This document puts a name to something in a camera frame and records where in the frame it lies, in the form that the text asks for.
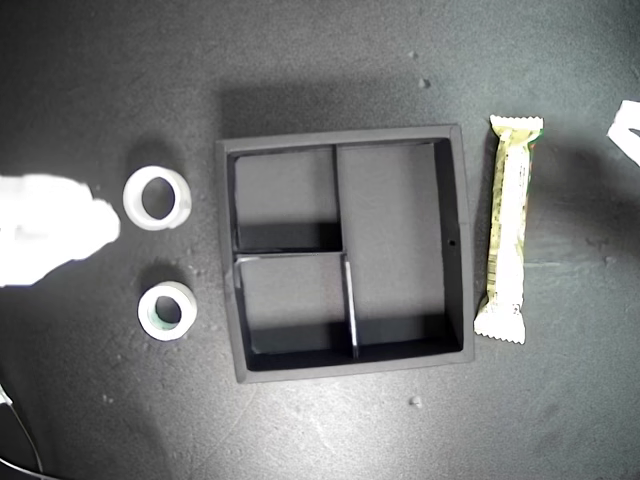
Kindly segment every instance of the black table surface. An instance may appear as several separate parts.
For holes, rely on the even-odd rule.
[[[640,92],[638,25],[635,0],[3,2],[0,174],[86,182],[122,220],[119,240],[88,260],[0,291],[0,380],[47,472],[639,478],[640,168],[606,138]],[[459,123],[477,301],[494,113],[545,118],[526,344],[476,337],[469,364],[238,385],[215,141]],[[124,182],[145,164],[192,188],[176,230],[146,232],[124,214]],[[169,277],[200,310],[188,336],[161,343],[136,309],[142,289]],[[18,432],[3,430],[3,456],[31,464]],[[21,478],[10,475],[0,469]]]

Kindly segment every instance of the wrapped snack bar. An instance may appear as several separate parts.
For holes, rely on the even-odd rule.
[[[542,133],[541,118],[491,117],[500,137],[496,153],[487,266],[487,297],[474,322],[479,335],[524,343],[524,232],[531,147]]]

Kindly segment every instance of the black compartment box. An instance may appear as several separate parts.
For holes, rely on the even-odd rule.
[[[458,126],[223,140],[216,154],[239,382],[473,360]]]

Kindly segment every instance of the tape roll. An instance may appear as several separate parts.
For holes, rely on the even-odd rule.
[[[174,204],[164,218],[154,218],[142,204],[142,192],[156,178],[165,180],[173,189]],[[151,165],[134,172],[124,186],[122,194],[124,210],[131,221],[144,230],[164,230],[182,225],[191,213],[191,190],[187,181],[177,172],[168,168]]]
[[[181,313],[178,323],[165,322],[160,318],[156,310],[160,297],[169,297],[176,302]],[[197,314],[196,297],[187,286],[178,282],[159,283],[147,290],[138,303],[138,318],[142,328],[150,336],[163,342],[176,340],[187,333]]]

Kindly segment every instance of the masking tape roll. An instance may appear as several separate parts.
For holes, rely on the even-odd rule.
[[[165,180],[173,189],[174,204],[164,218],[154,218],[142,204],[142,192],[156,178]],[[131,221],[144,230],[164,230],[182,225],[191,213],[191,190],[182,175],[168,168],[151,165],[134,172],[124,186],[124,210]]]
[[[160,297],[171,298],[180,308],[178,323],[165,322],[156,310]],[[138,318],[144,331],[156,340],[167,342],[182,337],[193,325],[198,314],[198,305],[193,292],[178,282],[162,282],[150,288],[140,298]]]

